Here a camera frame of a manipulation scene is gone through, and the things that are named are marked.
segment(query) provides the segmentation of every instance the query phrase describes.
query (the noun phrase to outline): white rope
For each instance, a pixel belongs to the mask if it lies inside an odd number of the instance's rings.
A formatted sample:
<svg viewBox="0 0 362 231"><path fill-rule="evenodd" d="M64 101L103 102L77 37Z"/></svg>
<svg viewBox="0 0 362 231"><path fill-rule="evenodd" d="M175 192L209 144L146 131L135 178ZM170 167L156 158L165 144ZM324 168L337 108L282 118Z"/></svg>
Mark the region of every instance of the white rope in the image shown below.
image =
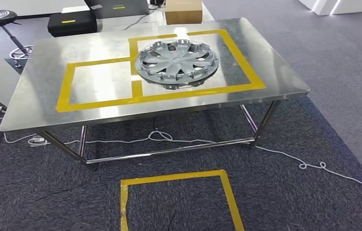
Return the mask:
<svg viewBox="0 0 362 231"><path fill-rule="evenodd" d="M320 165L319 165L319 166L310 165L310 164L305 163L303 160L301 160L301 159L299 159L299 158L297 158L297 157L295 157L295 156L288 155L287 153L284 153L284 152L274 151L274 150L270 150L270 149L267 149L267 148L262 148L262 147L259 147L259 146L256 146L256 148L261 149L261 150L264 150L264 151L268 151L268 152L271 152L271 153L283 154L283 155L288 156L288 157L290 157L290 158L292 158L292 159L295 159L295 160L297 160L297 161L300 161L301 164L299 164L298 167L301 168L301 169L306 169L307 167L313 167L313 168L323 169L323 170L325 170L325 171L327 171L327 172L329 172L329 173L335 174L335 175L340 176L340 177L345 178L345 179L353 180L353 181L358 182L359 184L362 185L362 182L359 181L359 180L357 180L357 179L355 179L355 178L347 177L347 176L344 176L344 175L342 175L342 174L339 174L339 173L337 173L337 172L334 172L334 171L331 171L331 170L327 169L325 162L320 162Z"/></svg>
<svg viewBox="0 0 362 231"><path fill-rule="evenodd" d="M152 136L153 136L154 134L160 135L160 136L162 137L162 139L153 138ZM8 141L8 140L7 140L7 136L6 136L5 133L4 133L4 139L5 139L5 141L6 141L7 143L16 143L16 142L18 142L18 141L21 141L21 140L23 140L23 139L26 139L26 138L29 138L29 137L32 137L32 136L35 136L35 135L36 135L36 134L32 134L32 135L28 135L28 136L19 138L19 139L15 140L15 141ZM45 140L45 143L40 143L40 144L34 143L34 139L35 139L35 138L29 139L29 140L28 140L28 143L29 143L30 145L32 145L32 146L35 146L35 147L37 147L37 146L45 146L45 145L50 144L50 143L47 142L46 140ZM97 140L97 141L87 141L86 143L98 143L98 142L100 142L100 143L135 143L135 142L148 141L148 140L151 140L151 141L168 141L168 142L186 142L186 143L192 143L192 142L216 143L216 142L214 142L214 141L207 141L207 140L200 140L200 139L191 140L191 141L174 140L174 138L173 138L170 134L168 134L168 133L166 133L166 132L163 132L163 131L158 131L158 130L152 131L146 138L140 139L140 140L134 140L134 141L99 141L99 140ZM64 143L64 144L72 144L72 143L76 143L76 142L80 142L80 141L79 141L79 140L75 140L75 141L67 142L67 143ZM282 154L282 155L285 155L285 156L287 156L287 157L290 157L290 158L292 158L292 159L294 159L294 160L297 160L298 162L300 162L300 164L298 165L298 167L299 167L300 169L306 169L307 167L313 167L313 168L317 168L317 169L323 169L323 170L325 170L325 171L327 171L327 172L329 172L329 173L332 173L332 174L334 174L334 175L337 175L337 176L342 177L342 178L345 178L345 179L353 180L353 181L355 181L355 182L357 182L357 183L359 183L359 184L362 185L362 182L359 181L359 180L357 180L357 179L355 179L355 178L347 177L347 176L344 176L344 175L342 175L342 174L339 174L339 173L337 173L337 172L334 172L334 171L332 171L332 170L327 169L325 162L320 162L320 165L319 165L319 166L310 165L310 164L307 164L306 162L304 162L303 160L301 160L301 159L299 159L299 158L297 158L297 157L295 157L295 156L289 155L289 154L287 154L287 153L284 153L284 152L274 151L274 150L267 149L267 148L262 148L262 147L259 147L259 146L256 146L256 148L261 149L261 150L263 150L263 151L271 152L271 153Z"/></svg>

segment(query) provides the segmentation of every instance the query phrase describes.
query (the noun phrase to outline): yellow tape square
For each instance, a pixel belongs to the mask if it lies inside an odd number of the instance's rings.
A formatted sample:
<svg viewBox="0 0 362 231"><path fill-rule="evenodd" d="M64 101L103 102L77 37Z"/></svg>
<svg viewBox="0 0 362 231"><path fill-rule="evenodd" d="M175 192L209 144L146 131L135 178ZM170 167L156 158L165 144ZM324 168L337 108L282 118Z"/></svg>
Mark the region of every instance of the yellow tape square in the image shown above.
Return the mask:
<svg viewBox="0 0 362 231"><path fill-rule="evenodd" d="M144 177L144 178L121 180L120 181L120 216L121 216L120 231L128 231L126 206L128 201L129 185L148 184L148 183L156 183L156 182L169 181L169 180L184 180L184 179L201 178L201 177L220 177L223 190L225 192L227 204L229 206L230 215L232 217L233 224L235 226L235 230L244 231L243 223L240 218L239 210L236 205L232 187L230 186L229 178L227 177L225 170L189 172L189 173L156 176L156 177Z"/></svg>
<svg viewBox="0 0 362 231"><path fill-rule="evenodd" d="M116 58L109 60L101 60L101 61L91 61L91 62L82 62L82 63L73 63L67 64L66 71L62 80L61 90L59 93L59 98L56 104L56 110L58 112L70 112L70 111L78 111L78 110L86 110L92 108L101 108L108 106L119 106L126 104L134 104L134 103L146 103L146 102L154 102L161 100L172 100L179 98L188 98L195 96L203 96L203 95L211 95L211 94L221 94L221 93L231 93L231 92L239 92L246 90L259 90L264 89L266 86L257 76L256 72L250 66L249 62L246 60L244 55L241 53L235 42L229 36L226 30L208 30L208 31L197 31L197 32L189 32L187 35L207 35L207 34L218 34L237 64L242 69L243 73L248 78L248 84L239 84L232 85L226 87L218 87L218 88L210 88L210 89L200 89L200 90L190 90L190 91L180 91L173 92L161 95L148 95L144 96L142 92L142 81L135 80L132 82L132 98L128 99L117 99L117 100L109 100L109 101L101 101L101 102L91 102L91 103L69 103L69 97L71 92L71 84L73 81L73 77L75 74L75 68L79 66L87 66L87 65L98 65L98 64L108 64L108 63L116 63L116 62L130 62L131 66L131 75L138 75L135 70L135 60L138 55L138 42L143 40L150 39L167 39L174 38L176 34L168 34L168 35L159 35L159 36L147 36L147 37L138 37L138 38L129 38L129 46L130 46L130 57L125 58Z"/></svg>

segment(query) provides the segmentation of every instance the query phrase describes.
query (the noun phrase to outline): cardboard box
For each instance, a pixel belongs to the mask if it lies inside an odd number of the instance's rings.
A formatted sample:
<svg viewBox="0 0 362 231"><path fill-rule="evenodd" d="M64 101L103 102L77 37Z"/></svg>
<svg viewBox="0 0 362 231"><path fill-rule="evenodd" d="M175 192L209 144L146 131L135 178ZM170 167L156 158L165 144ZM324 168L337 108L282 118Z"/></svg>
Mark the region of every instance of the cardboard box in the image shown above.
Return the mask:
<svg viewBox="0 0 362 231"><path fill-rule="evenodd" d="M167 25L202 22L202 0L166 0Z"/></svg>

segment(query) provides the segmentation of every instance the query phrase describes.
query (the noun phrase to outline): black case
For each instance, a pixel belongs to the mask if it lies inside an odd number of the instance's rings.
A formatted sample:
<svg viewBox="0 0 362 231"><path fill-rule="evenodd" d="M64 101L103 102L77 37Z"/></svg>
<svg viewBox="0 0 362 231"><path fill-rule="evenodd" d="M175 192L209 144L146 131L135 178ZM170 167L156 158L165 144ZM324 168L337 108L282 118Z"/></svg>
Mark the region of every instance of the black case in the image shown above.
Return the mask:
<svg viewBox="0 0 362 231"><path fill-rule="evenodd" d="M54 37L97 32L97 21L92 11L57 13L49 18L48 32Z"/></svg>

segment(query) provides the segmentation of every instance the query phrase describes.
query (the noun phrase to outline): light strip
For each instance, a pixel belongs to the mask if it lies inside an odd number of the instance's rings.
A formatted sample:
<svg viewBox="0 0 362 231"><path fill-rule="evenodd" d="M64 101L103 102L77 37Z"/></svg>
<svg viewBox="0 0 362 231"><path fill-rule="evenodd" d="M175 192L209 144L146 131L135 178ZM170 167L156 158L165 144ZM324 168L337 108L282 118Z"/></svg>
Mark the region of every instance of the light strip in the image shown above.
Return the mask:
<svg viewBox="0 0 362 231"><path fill-rule="evenodd" d="M318 4L320 3L321 0L317 0L314 4L314 6L312 7L312 11L315 12L315 9L317 8Z"/></svg>
<svg viewBox="0 0 362 231"><path fill-rule="evenodd" d="M332 8L332 11L329 15L333 15L334 12L337 10L338 8L338 5L341 3L342 0L338 0L336 3L335 3L335 6Z"/></svg>

